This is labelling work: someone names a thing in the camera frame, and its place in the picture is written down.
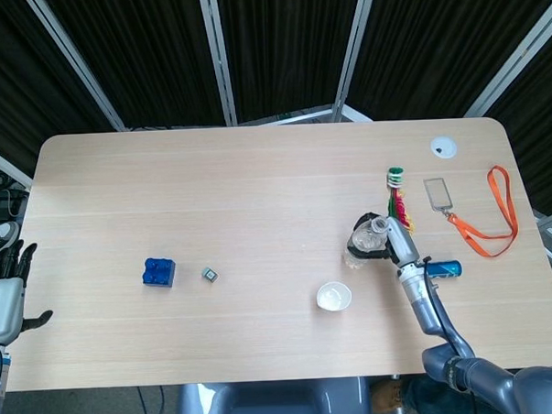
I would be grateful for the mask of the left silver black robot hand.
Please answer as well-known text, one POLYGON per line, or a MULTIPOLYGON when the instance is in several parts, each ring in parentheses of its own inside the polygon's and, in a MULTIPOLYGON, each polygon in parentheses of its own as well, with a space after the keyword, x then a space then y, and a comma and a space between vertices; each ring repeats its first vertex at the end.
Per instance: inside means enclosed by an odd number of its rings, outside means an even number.
POLYGON ((36 330, 50 321, 52 310, 37 318, 24 316, 26 287, 33 255, 38 244, 23 247, 18 239, 0 250, 0 345, 10 345, 22 332, 36 330))

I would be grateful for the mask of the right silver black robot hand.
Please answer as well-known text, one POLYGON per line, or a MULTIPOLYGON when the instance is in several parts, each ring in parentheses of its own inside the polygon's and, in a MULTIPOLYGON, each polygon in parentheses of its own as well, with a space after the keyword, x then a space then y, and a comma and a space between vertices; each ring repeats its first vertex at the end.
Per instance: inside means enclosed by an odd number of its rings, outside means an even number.
POLYGON ((369 212, 358 219, 344 249, 350 268, 372 259, 390 259, 397 267, 417 262, 420 255, 410 233, 395 217, 369 212))

